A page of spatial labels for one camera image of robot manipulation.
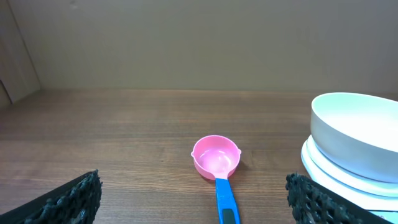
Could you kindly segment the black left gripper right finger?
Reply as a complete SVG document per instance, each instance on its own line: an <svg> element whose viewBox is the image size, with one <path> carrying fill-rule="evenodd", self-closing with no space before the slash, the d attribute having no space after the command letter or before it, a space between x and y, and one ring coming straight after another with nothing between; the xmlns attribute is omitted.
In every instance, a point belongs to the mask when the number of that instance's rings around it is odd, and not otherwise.
<svg viewBox="0 0 398 224"><path fill-rule="evenodd" d="M287 200L297 223L391 224L297 173L286 177Z"/></svg>

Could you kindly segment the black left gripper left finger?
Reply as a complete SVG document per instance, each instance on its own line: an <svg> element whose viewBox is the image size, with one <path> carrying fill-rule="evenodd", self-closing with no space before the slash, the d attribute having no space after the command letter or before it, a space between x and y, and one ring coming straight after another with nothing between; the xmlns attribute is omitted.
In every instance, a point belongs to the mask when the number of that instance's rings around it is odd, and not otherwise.
<svg viewBox="0 0 398 224"><path fill-rule="evenodd" d="M92 224L100 207L98 171L87 172L1 215L1 224Z"/></svg>

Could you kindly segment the white bowl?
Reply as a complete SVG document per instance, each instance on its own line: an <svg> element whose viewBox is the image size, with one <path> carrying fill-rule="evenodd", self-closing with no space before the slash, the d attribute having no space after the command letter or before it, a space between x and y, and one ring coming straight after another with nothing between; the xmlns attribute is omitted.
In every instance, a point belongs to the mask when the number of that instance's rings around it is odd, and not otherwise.
<svg viewBox="0 0 398 224"><path fill-rule="evenodd" d="M310 130L321 152L363 177L397 182L397 102L359 93L312 100Z"/></svg>

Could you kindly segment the pink scoop blue handle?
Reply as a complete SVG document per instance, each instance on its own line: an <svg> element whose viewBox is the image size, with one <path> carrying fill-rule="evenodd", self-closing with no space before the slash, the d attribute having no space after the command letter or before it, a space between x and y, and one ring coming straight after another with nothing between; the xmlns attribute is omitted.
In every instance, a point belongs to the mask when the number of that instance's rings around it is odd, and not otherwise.
<svg viewBox="0 0 398 224"><path fill-rule="evenodd" d="M210 135L195 143L191 156L197 172L215 181L219 223L240 224L238 205L228 178L239 165L241 150L227 137Z"/></svg>

